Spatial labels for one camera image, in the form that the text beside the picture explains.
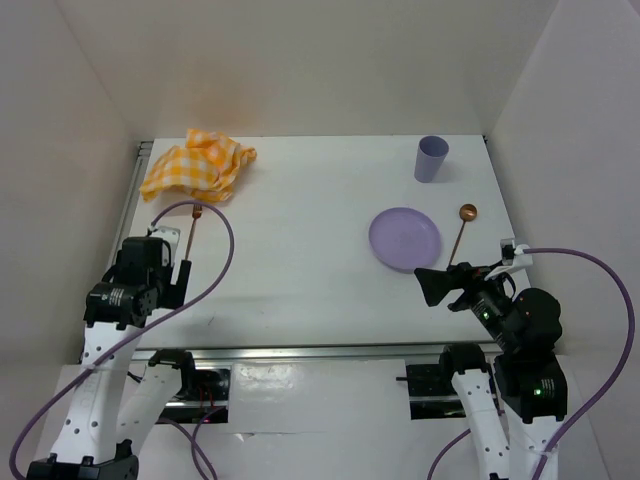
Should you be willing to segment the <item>lilac plastic plate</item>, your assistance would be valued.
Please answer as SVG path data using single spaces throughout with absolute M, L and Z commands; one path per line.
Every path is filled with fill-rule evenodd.
M 434 266 L 442 249 L 435 223 L 424 213 L 408 207 L 380 212 L 369 225 L 368 241 L 377 260 L 403 272 Z

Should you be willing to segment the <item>copper fork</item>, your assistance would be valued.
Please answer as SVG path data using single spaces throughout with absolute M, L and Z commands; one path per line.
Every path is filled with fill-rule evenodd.
M 201 218 L 202 215 L 202 206 L 200 204 L 194 204 L 192 213 L 191 213 L 191 226 L 189 230 L 188 241 L 185 250 L 185 260 L 188 260 L 191 255 L 191 250 L 194 242 L 194 237 L 196 233 L 197 221 Z

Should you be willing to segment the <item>yellow checkered cloth napkin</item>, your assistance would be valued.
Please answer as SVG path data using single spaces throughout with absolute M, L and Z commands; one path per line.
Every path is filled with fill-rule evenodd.
M 257 157 L 253 147 L 223 133 L 188 129 L 184 145 L 172 146 L 155 161 L 139 192 L 147 203 L 169 191 L 207 203 L 225 202 Z

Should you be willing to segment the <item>lilac plastic cup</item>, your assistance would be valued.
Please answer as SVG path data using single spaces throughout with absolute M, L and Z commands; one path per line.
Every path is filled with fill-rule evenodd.
M 439 136 L 420 139 L 414 167 L 414 178 L 421 183 L 431 182 L 449 154 L 448 142 Z

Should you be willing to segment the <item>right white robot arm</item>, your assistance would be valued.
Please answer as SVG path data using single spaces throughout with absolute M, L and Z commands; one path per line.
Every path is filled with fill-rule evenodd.
M 480 478 L 528 479 L 538 459 L 548 460 L 556 478 L 557 455 L 543 449 L 568 411 L 567 381 L 554 353 L 562 335 L 559 302 L 537 288 L 508 295 L 510 275 L 493 266 L 460 263 L 414 274 L 430 307 L 459 291 L 449 310 L 471 312 L 501 350 L 488 361 L 477 344 L 449 344 L 436 369 L 440 387 L 461 401 Z

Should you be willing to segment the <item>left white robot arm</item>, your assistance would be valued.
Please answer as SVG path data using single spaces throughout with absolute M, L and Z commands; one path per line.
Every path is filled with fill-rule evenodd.
M 81 359 L 85 378 L 73 389 L 50 453 L 30 464 L 28 478 L 136 478 L 141 446 L 165 403 L 197 390 L 192 356 L 166 350 L 157 353 L 133 398 L 122 400 L 147 318 L 157 309 L 175 310 L 184 303 L 191 264 L 176 262 L 179 240 L 179 230 L 170 227 L 125 239 L 115 263 L 87 294 Z

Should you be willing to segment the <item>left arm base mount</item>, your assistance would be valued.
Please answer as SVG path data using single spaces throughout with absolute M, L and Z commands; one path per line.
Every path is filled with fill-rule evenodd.
M 226 423 L 231 385 L 228 369 L 198 370 L 157 363 L 132 366 L 125 381 L 119 422 L 173 420 L 180 424 Z

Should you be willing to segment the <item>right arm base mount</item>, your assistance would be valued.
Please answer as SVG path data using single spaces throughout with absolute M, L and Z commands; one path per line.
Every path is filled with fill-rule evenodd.
M 395 380 L 407 387 L 412 420 L 464 418 L 461 400 L 438 364 L 409 364 Z

